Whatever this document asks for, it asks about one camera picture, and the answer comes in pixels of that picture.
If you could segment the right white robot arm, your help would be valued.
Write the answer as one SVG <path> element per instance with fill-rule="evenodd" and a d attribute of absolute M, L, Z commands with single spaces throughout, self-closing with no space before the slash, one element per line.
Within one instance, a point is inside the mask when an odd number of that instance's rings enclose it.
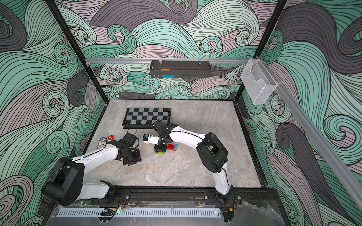
<path fill-rule="evenodd" d="M 152 127 L 158 136 L 144 135 L 144 143 L 159 146 L 158 150 L 167 147 L 172 142 L 195 149 L 204 167 L 212 172 L 215 190 L 219 197 L 224 200 L 230 197 L 232 184 L 227 173 L 229 153 L 214 133 L 199 134 L 183 129 L 174 123 L 166 124 L 161 120 L 157 120 Z"/>

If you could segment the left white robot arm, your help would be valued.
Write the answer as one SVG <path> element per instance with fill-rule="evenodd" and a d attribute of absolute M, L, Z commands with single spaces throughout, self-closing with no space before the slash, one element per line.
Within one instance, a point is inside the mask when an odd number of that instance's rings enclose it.
<path fill-rule="evenodd" d="M 110 160 L 122 161 L 124 165 L 141 162 L 138 146 L 129 147 L 122 141 L 112 141 L 104 148 L 74 158 L 60 158 L 52 169 L 41 192 L 55 203 L 68 206 L 84 199 L 103 199 L 110 191 L 112 184 L 84 183 L 84 176 L 94 168 Z"/>

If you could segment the red lego brick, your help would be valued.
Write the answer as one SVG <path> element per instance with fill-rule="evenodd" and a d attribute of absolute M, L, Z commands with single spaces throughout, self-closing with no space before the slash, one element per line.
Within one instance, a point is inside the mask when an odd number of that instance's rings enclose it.
<path fill-rule="evenodd" d="M 168 144 L 168 145 L 167 145 L 167 149 L 168 149 L 168 150 L 174 151 L 173 148 L 174 148 L 174 145 L 173 145 L 173 144 Z"/>

